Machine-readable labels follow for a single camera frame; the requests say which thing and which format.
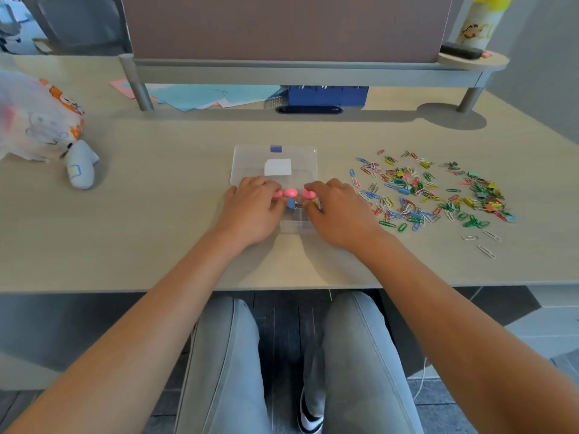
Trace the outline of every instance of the gray jeans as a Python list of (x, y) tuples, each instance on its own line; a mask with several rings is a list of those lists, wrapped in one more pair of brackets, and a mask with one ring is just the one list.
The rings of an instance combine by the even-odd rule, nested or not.
[[(271, 434), (258, 341), (245, 302), (207, 303), (191, 337), (177, 434)], [(334, 300), (324, 335), (306, 351), (303, 378), (324, 434), (423, 432), (384, 317), (362, 292)]]

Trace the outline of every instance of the light wood desk surface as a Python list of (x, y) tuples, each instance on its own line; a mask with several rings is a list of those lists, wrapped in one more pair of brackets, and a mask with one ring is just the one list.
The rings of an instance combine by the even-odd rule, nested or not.
[[(19, 57), (17, 64), (83, 106), (83, 138), (101, 162), (87, 191), (71, 187), (59, 162), (13, 156), (1, 162), (0, 291), (149, 289), (214, 222), (233, 149), (245, 143), (316, 146), (324, 181), (349, 181), (349, 169), (361, 165), (355, 157), (378, 159), (380, 149), (457, 161), (498, 183), (517, 223), (476, 212), (491, 221), (488, 229), (500, 243), (446, 218), (417, 233), (394, 232), (413, 253), (455, 286), (579, 281), (579, 146), (489, 93), (469, 116), (441, 105), (460, 102), (464, 91), (452, 88), (373, 88), (364, 111), (326, 121), (252, 109), (262, 105), (189, 113), (163, 105), (141, 113), (108, 85), (123, 77), (116, 58)], [(442, 195), (457, 187), (457, 177), (444, 169), (430, 171)], [(357, 175), (367, 188), (372, 179)], [(382, 188), (382, 195), (398, 199)], [(462, 196), (470, 194), (463, 189)], [(481, 239), (461, 240), (470, 234)], [(478, 244), (497, 258), (486, 257)], [(281, 234), (246, 250), (218, 289), (367, 285), (376, 280), (353, 256), (316, 235)]]

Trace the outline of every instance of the plush toy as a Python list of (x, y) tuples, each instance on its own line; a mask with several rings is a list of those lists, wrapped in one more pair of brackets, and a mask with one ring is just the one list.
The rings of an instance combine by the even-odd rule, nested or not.
[(62, 159), (77, 189), (94, 183), (98, 155), (80, 140), (84, 111), (44, 79), (0, 70), (0, 160)]

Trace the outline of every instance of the white plastic bag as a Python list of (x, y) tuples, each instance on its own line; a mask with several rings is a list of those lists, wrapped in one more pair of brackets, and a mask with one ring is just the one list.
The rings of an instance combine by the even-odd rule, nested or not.
[(0, 69), (0, 159), (61, 158), (81, 135), (84, 111), (44, 79)]

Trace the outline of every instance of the sneaker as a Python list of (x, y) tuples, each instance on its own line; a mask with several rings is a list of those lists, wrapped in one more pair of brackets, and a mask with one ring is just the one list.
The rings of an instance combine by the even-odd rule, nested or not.
[(308, 411), (308, 408), (306, 407), (306, 398), (304, 397), (302, 388), (302, 395), (299, 398), (299, 430), (303, 432), (303, 434), (318, 434), (322, 431), (323, 424), (324, 416), (312, 416)]

